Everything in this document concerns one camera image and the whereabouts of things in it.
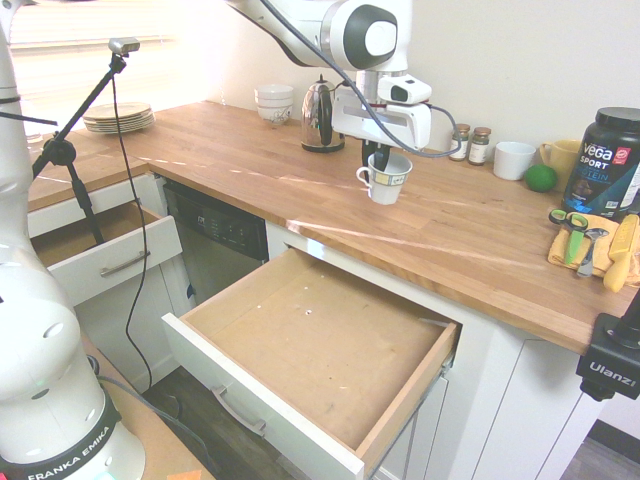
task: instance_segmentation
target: window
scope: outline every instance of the window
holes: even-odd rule
[[[18,9],[11,52],[25,114],[66,124],[107,73],[107,44],[114,37],[136,37],[141,43],[116,75],[118,102],[146,102],[157,111],[204,98],[184,55],[180,3],[40,1]],[[112,101],[109,85],[93,105]]]

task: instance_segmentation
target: dark wooden floor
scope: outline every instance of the dark wooden floor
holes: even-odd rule
[[[587,438],[561,480],[640,480],[640,465]]]
[[[162,379],[144,397],[202,438],[217,465],[211,472],[216,480],[299,480],[295,467],[280,452],[239,425],[213,394],[183,368]],[[202,447],[182,429],[171,424],[169,427],[206,465]]]

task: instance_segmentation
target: yellow mug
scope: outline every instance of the yellow mug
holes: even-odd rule
[[[569,176],[578,158],[580,140],[558,140],[557,142],[544,142],[540,145],[540,158],[545,165],[553,168],[558,175],[558,182],[553,189],[556,192],[564,192],[569,183]]]

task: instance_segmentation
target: stacked bowl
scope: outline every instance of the stacked bowl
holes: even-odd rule
[[[293,108],[293,87],[288,85],[260,85],[256,87],[258,115],[276,125],[281,125],[291,117]]]

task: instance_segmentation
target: green lime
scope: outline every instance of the green lime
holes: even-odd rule
[[[558,176],[553,168],[539,164],[529,167],[524,174],[524,181],[534,192],[548,192],[556,186]]]

